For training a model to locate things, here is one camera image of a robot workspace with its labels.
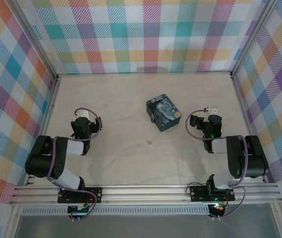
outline black wire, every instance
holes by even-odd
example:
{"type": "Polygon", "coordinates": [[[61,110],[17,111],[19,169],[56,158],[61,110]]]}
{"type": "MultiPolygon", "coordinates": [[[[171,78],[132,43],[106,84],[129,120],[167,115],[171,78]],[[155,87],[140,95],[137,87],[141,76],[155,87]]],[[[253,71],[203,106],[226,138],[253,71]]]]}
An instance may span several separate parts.
{"type": "Polygon", "coordinates": [[[61,188],[59,187],[59,188],[57,189],[57,193],[58,193],[59,195],[62,195],[62,194],[60,193],[60,191],[61,191],[61,188]]]}
{"type": "Polygon", "coordinates": [[[189,195],[189,196],[191,196],[191,195],[187,192],[187,190],[189,189],[189,186],[190,186],[191,184],[193,184],[193,183],[196,183],[196,184],[199,184],[200,186],[205,187],[205,185],[201,184],[200,182],[191,182],[191,183],[189,183],[189,184],[187,185],[186,189],[185,189],[185,193],[186,193],[187,195],[189,195]]]}
{"type": "Polygon", "coordinates": [[[229,191],[230,191],[230,189],[226,193],[226,205],[224,207],[228,207],[228,202],[229,202],[228,193],[229,193],[229,191]]]}

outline white marble surface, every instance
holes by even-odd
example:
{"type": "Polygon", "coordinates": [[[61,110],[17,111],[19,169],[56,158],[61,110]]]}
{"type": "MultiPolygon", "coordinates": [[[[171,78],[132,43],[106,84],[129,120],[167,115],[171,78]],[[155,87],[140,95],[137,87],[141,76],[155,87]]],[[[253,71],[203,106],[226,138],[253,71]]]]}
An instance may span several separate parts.
{"type": "MultiPolygon", "coordinates": [[[[194,110],[218,107],[222,133],[247,134],[228,74],[107,74],[63,78],[48,128],[70,136],[76,108],[87,107],[103,128],[86,156],[67,157],[66,167],[86,184],[184,184],[206,182],[227,166],[226,155],[209,154],[190,137],[185,119],[194,110]],[[180,123],[160,132],[145,103],[167,94],[182,113],[180,123]]],[[[191,128],[197,136],[202,132],[191,128]]],[[[46,184],[36,179],[35,184],[46,184]]]]}

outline starry night print box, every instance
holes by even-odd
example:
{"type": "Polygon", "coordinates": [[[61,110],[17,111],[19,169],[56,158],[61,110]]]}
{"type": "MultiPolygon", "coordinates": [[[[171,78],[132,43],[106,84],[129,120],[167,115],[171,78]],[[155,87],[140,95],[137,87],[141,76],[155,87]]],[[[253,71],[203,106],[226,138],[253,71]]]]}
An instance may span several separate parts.
{"type": "Polygon", "coordinates": [[[147,101],[146,112],[160,131],[177,125],[182,115],[166,94],[147,101]]]}

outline plaid fabric backdrop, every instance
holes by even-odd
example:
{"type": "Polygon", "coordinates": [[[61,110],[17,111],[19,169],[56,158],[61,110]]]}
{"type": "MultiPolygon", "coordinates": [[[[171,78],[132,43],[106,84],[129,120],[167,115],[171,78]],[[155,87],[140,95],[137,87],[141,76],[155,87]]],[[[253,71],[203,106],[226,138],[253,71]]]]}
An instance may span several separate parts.
{"type": "Polygon", "coordinates": [[[253,46],[236,83],[252,132],[282,193],[282,0],[253,46]]]}
{"type": "Polygon", "coordinates": [[[19,0],[57,71],[68,74],[228,71],[265,2],[19,0]]]}
{"type": "Polygon", "coordinates": [[[39,133],[53,80],[0,0],[0,235],[9,218],[9,201],[25,180],[24,164],[39,133]]]}

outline small debris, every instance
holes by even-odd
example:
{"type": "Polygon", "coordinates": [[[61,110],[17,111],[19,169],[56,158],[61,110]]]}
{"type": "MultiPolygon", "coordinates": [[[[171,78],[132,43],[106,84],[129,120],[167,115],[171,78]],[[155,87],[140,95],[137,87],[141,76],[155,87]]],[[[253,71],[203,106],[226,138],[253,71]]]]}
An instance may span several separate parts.
{"type": "Polygon", "coordinates": [[[152,142],[149,141],[149,140],[147,140],[147,143],[149,144],[149,146],[151,147],[151,149],[153,149],[153,148],[152,148],[152,142]]]}

